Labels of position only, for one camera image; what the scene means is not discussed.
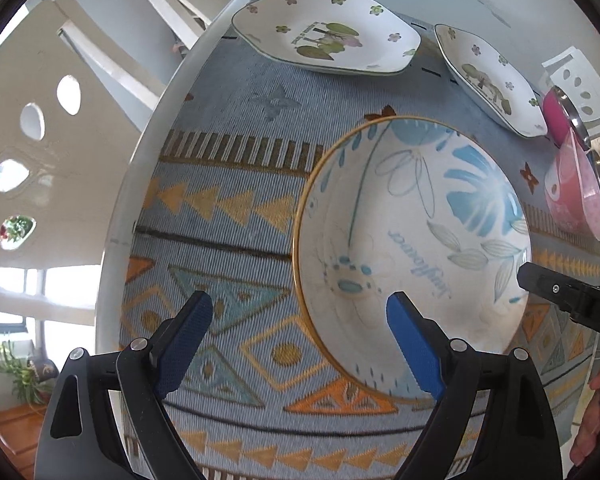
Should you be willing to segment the person's right hand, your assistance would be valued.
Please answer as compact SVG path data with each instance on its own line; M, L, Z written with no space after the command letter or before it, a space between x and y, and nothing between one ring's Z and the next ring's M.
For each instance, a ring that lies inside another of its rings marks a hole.
M569 453L574 466L580 466L592 454L596 448L597 436L600 434L600 372L591 380L590 388L594 391L594 396L584 411Z

